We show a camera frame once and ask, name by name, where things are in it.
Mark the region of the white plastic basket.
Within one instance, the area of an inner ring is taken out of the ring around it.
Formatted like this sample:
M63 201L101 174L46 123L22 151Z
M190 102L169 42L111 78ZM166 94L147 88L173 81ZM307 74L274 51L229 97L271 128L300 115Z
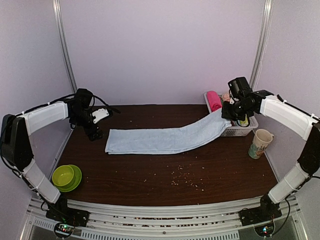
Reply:
M249 119L249 126L240 126L236 121L231 121L232 126L227 127L224 132L220 135L221 137L245 137L251 131L259 127L258 121L254 116Z

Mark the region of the magenta pink towel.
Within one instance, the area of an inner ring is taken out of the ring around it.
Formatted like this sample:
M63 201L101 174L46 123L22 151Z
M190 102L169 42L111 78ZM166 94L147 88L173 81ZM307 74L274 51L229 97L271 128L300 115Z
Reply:
M222 102L219 95L215 91L208 91L206 93L209 108L212 112L222 108Z

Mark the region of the light blue towel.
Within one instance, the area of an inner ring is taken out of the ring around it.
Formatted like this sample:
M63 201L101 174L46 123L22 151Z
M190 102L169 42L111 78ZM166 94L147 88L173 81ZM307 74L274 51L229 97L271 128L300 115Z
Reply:
M172 155L194 150L232 126L217 110L183 127L111 129L105 146L109 155Z

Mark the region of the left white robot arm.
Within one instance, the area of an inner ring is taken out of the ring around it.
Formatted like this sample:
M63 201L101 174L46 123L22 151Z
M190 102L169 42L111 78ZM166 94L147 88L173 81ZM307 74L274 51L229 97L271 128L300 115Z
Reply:
M2 119L0 137L0 156L9 163L9 168L26 180L45 201L55 204L60 191L49 181L38 167L32 151L30 136L52 123L70 119L71 123L81 126L91 141L103 135L98 122L109 117L106 108L91 111L78 100L58 101L52 104L19 113L6 114Z

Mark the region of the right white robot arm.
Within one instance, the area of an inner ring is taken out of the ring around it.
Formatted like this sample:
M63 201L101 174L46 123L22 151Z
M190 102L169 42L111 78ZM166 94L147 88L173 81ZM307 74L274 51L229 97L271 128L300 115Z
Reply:
M297 192L320 168L320 119L291 105L279 95L266 90L231 90L231 102L225 102L225 119L243 120L254 113L270 118L281 127L287 127L267 154L282 172L282 179L266 194L266 200L256 210L259 220L268 220L275 212L275 204Z

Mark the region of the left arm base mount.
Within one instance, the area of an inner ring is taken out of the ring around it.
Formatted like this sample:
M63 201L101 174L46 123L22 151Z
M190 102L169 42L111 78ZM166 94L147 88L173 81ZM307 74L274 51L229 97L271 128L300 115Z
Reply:
M74 227L86 227L90 213L86 210L75 208L58 208L57 206L49 205L45 216L48 219L62 222Z

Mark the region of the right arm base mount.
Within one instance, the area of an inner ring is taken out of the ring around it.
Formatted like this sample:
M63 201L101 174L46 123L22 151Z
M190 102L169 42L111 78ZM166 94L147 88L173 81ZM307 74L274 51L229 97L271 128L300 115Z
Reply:
M244 208L238 212L242 226L255 225L270 222L274 218L282 216L279 204L260 204L258 207Z

